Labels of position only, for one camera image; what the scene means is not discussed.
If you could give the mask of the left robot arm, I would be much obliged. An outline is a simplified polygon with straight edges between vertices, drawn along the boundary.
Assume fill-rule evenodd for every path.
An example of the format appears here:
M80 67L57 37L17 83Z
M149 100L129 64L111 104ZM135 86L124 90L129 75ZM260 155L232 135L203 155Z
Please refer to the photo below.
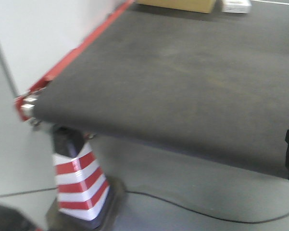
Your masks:
M18 210L0 204L0 231L42 231Z

